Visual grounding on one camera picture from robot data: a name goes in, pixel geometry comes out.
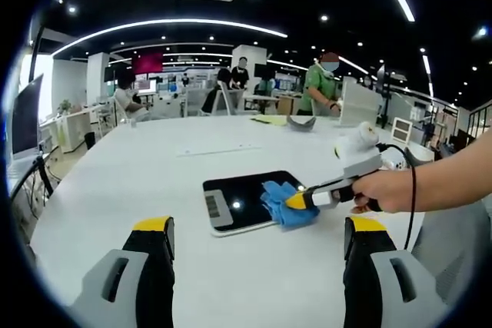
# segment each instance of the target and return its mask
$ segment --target white pillar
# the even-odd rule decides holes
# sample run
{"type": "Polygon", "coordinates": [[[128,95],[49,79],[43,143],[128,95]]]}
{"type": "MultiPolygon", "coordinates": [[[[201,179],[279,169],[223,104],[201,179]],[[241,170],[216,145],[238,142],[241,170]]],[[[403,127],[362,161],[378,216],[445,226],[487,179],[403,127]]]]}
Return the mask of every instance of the white pillar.
{"type": "Polygon", "coordinates": [[[107,95],[105,82],[105,68],[108,67],[109,55],[99,53],[91,55],[87,63],[87,104],[97,102],[99,96],[107,95]]]}
{"type": "Polygon", "coordinates": [[[259,84],[261,80],[260,77],[254,76],[254,66],[267,64],[267,49],[250,45],[239,45],[232,51],[231,71],[232,68],[238,65],[239,58],[241,57],[246,57],[248,59],[248,66],[246,67],[249,74],[247,90],[252,93],[254,91],[254,86],[259,84]]]}

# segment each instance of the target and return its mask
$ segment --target black ceiling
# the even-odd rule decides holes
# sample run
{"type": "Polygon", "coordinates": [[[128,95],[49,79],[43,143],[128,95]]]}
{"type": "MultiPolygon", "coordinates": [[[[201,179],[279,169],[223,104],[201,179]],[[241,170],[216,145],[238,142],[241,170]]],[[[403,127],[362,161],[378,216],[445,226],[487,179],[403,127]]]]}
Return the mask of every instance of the black ceiling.
{"type": "MultiPolygon", "coordinates": [[[[428,93],[428,81],[419,49],[427,49],[435,96],[474,108],[492,98],[491,37],[471,38],[482,25],[491,25],[492,0],[407,0],[417,19],[407,21],[396,0],[55,0],[46,2],[45,26],[80,37],[115,25],[158,18],[213,18],[274,29],[288,38],[217,25],[153,25],[117,31],[85,41],[59,55],[85,57],[85,53],[117,51],[132,45],[175,42],[213,42],[239,45],[258,41],[273,53],[272,59],[308,66],[322,48],[335,51],[375,74],[384,59],[387,68],[406,74],[410,89],[428,93]],[[75,15],[67,6],[77,7],[75,15]],[[330,20],[320,22],[326,14],[330,20]],[[357,46],[362,41],[363,47],[357,46]]],[[[43,42],[42,51],[60,45],[43,42]]],[[[173,46],[171,51],[201,51],[200,46],[173,46]]],[[[210,47],[209,52],[230,53],[210,47]]],[[[132,51],[122,52],[129,57],[132,51]]],[[[342,65],[340,74],[348,71],[342,65]]]]}

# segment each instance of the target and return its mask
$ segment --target green shirt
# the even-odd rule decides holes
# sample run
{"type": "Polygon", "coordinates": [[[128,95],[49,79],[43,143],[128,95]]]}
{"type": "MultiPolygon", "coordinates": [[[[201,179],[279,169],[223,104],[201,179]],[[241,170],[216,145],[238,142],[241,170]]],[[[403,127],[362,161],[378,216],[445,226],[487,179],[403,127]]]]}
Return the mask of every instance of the green shirt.
{"type": "Polygon", "coordinates": [[[306,72],[306,82],[304,83],[304,91],[302,93],[301,103],[299,104],[299,109],[303,111],[313,111],[311,107],[312,97],[308,92],[309,88],[315,88],[327,99],[334,100],[335,81],[329,77],[325,77],[319,65],[312,65],[306,72]]]}

